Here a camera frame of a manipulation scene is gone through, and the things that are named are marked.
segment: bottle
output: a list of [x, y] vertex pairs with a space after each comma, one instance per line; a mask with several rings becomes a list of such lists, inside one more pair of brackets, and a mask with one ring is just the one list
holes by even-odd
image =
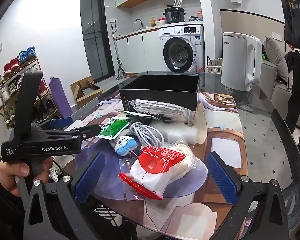
[[151, 20], [150, 24], [151, 24], [151, 27], [156, 26], [154, 17], [152, 17], [152, 20]]

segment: washing machine door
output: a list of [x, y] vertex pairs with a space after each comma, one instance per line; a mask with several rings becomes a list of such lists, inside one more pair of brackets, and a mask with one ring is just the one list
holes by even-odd
[[173, 37], [163, 47], [163, 58], [172, 71], [188, 71], [193, 63], [194, 50], [184, 38]]

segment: black sleeve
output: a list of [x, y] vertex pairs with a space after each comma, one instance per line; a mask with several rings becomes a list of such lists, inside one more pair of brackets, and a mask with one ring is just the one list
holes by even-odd
[[292, 31], [292, 18], [289, 0], [281, 0], [282, 8], [283, 8], [283, 16], [284, 16], [284, 41], [288, 44], [293, 44], [291, 31]]
[[24, 219], [24, 213], [21, 198], [12, 195], [0, 183], [0, 218], [3, 223], [6, 225], [19, 224]]

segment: white kettle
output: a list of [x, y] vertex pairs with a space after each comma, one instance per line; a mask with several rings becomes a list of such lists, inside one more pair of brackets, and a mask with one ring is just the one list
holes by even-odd
[[221, 83], [226, 87], [250, 91], [261, 74], [262, 43], [248, 34], [223, 33]]

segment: black jacket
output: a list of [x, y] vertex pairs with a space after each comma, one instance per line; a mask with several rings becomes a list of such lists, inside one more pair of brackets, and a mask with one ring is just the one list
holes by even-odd
[[12, 195], [0, 184], [0, 239], [22, 240], [24, 215], [21, 198]]
[[300, 49], [300, 3], [297, 0], [281, 0], [284, 15], [284, 40]]

